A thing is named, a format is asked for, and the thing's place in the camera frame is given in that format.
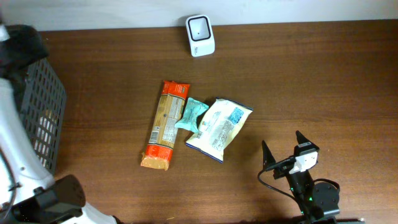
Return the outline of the orange spaghetti package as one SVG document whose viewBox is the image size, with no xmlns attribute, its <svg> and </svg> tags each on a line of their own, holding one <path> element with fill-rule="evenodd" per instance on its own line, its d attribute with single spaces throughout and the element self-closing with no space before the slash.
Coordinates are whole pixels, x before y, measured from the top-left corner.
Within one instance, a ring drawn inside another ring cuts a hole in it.
<svg viewBox="0 0 398 224">
<path fill-rule="evenodd" d="M 189 88 L 186 83 L 164 81 L 142 167 L 169 168 L 178 132 L 175 123 L 182 118 Z"/>
</svg>

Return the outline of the teal wipes packet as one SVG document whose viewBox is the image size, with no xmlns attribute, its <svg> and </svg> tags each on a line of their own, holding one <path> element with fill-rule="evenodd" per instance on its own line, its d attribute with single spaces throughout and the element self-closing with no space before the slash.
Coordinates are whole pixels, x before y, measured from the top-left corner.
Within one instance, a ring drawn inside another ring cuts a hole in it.
<svg viewBox="0 0 398 224">
<path fill-rule="evenodd" d="M 209 106 L 207 104 L 193 98 L 188 98 L 183 116 L 175 123 L 175 127 L 197 133 L 197 118 L 207 111 L 208 108 Z"/>
</svg>

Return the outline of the cream snack bag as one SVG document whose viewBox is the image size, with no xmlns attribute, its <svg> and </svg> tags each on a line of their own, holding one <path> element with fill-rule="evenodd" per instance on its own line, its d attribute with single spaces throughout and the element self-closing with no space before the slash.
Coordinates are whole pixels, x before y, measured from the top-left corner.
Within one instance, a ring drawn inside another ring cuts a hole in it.
<svg viewBox="0 0 398 224">
<path fill-rule="evenodd" d="M 198 132 L 185 145 L 222 163 L 224 150 L 240 132 L 253 109 L 241 103 L 217 98 L 200 121 Z"/>
</svg>

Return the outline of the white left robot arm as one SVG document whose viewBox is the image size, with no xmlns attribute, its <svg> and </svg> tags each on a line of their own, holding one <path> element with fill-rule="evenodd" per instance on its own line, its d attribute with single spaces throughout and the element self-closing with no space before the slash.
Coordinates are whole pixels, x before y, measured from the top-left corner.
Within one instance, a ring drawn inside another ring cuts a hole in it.
<svg viewBox="0 0 398 224">
<path fill-rule="evenodd" d="M 31 26 L 1 26 L 1 222 L 117 223 L 74 175 L 54 177 L 65 87 Z"/>
</svg>

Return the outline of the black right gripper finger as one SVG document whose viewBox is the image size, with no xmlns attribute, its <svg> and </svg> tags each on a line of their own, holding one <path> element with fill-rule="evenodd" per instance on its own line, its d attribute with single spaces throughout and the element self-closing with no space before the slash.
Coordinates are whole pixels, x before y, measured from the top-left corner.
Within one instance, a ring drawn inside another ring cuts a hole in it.
<svg viewBox="0 0 398 224">
<path fill-rule="evenodd" d="M 320 148 L 307 139 L 300 131 L 295 132 L 298 144 L 295 146 L 295 151 L 319 151 Z"/>
<path fill-rule="evenodd" d="M 262 162 L 263 169 L 264 170 L 274 169 L 274 165 L 276 164 L 276 161 L 274 159 L 274 156 L 271 153 L 271 150 L 269 149 L 268 145 L 266 144 L 265 140 L 262 141 L 262 152 L 263 152 L 263 162 Z"/>
</svg>

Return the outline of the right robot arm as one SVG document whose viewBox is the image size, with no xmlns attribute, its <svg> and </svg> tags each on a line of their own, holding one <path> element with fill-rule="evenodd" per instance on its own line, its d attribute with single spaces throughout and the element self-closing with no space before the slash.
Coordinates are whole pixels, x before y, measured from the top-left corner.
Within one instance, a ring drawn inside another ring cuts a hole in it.
<svg viewBox="0 0 398 224">
<path fill-rule="evenodd" d="M 258 181 L 267 188 L 291 198 L 299 207 L 301 216 L 294 217 L 294 223 L 364 223 L 364 220 L 338 220 L 340 213 L 340 185 L 329 179 L 313 179 L 309 170 L 318 163 L 320 148 L 300 131 L 295 132 L 297 145 L 294 153 L 277 162 L 265 141 L 262 142 L 262 170 Z M 275 180 L 286 178 L 290 194 L 277 189 L 261 179 L 265 172 L 273 172 Z"/>
</svg>

